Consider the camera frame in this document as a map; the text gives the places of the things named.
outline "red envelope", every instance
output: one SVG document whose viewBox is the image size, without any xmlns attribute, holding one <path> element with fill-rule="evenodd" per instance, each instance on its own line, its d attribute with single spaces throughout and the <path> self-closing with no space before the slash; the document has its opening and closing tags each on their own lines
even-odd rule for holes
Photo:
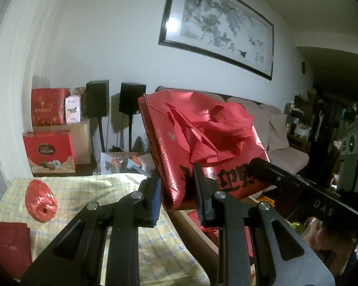
<svg viewBox="0 0 358 286">
<path fill-rule="evenodd" d="M 32 264 L 27 224 L 0 222 L 0 264 L 10 277 L 18 280 Z"/>
<path fill-rule="evenodd" d="M 166 209 L 195 208 L 194 162 L 238 199 L 268 187 L 250 177 L 245 167 L 255 157 L 269 158 L 253 117 L 240 103 L 222 103 L 200 92 L 164 90 L 145 94 L 138 104 L 164 183 Z"/>
</svg>

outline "plaid tablecloth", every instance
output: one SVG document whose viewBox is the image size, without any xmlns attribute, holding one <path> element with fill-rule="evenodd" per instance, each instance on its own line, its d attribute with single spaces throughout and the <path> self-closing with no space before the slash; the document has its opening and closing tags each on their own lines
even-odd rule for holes
<svg viewBox="0 0 358 286">
<path fill-rule="evenodd" d="M 24 197 L 32 179 L 15 179 L 0 200 L 0 221 L 27 223 L 31 229 L 32 259 L 90 201 L 101 205 L 118 201 L 137 190 L 145 177 L 137 174 L 113 174 L 92 177 L 41 178 L 58 201 L 56 216 L 46 223 L 34 220 L 28 213 Z M 110 241 L 108 232 L 101 284 L 105 284 Z M 209 285 L 210 281 L 161 208 L 155 228 L 139 228 L 139 270 L 142 285 Z"/>
</svg>

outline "red bag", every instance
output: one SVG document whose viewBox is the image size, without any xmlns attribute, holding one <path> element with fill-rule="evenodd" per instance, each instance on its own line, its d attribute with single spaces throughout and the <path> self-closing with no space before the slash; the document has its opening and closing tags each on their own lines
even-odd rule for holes
<svg viewBox="0 0 358 286">
<path fill-rule="evenodd" d="M 69 130 L 27 132 L 23 139 L 32 173 L 75 173 Z"/>
<path fill-rule="evenodd" d="M 138 99 L 152 155 L 159 169 L 166 209 L 195 208 L 192 164 L 238 199 L 267 184 L 249 176 L 245 165 L 255 157 L 269 161 L 240 103 L 222 103 L 200 92 L 174 90 Z"/>
<path fill-rule="evenodd" d="M 65 125 L 65 98 L 70 95 L 67 88 L 32 89 L 32 126 Z"/>
</svg>

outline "black metal arm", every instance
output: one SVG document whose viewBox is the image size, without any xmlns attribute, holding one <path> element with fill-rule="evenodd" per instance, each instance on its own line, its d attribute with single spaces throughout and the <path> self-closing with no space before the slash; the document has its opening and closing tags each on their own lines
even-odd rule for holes
<svg viewBox="0 0 358 286">
<path fill-rule="evenodd" d="M 251 285 L 245 236 L 249 226 L 255 254 L 257 285 L 334 286 L 334 278 L 318 256 L 268 203 L 239 202 L 193 167 L 198 216 L 205 227 L 219 227 L 218 285 Z"/>
<path fill-rule="evenodd" d="M 106 286 L 139 285 L 138 227 L 159 218 L 160 177 L 142 181 L 118 202 L 89 202 L 36 258 L 21 278 L 25 286 L 99 285 L 108 227 L 112 226 Z"/>
</svg>

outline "orange object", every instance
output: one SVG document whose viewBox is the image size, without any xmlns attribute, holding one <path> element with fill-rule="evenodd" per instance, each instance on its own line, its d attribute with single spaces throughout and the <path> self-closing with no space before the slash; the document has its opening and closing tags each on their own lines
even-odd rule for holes
<svg viewBox="0 0 358 286">
<path fill-rule="evenodd" d="M 139 165 L 140 167 L 142 166 L 142 164 L 140 163 L 138 157 L 136 155 L 133 155 L 131 157 L 131 160 L 134 161 L 137 165 Z"/>
<path fill-rule="evenodd" d="M 44 223 L 56 215 L 57 200 L 48 185 L 34 179 L 25 192 L 25 207 L 35 220 Z"/>
<path fill-rule="evenodd" d="M 256 199 L 258 202 L 266 202 L 268 203 L 271 207 L 274 207 L 274 200 L 272 200 L 271 198 L 268 198 L 266 196 L 260 196 Z"/>
</svg>

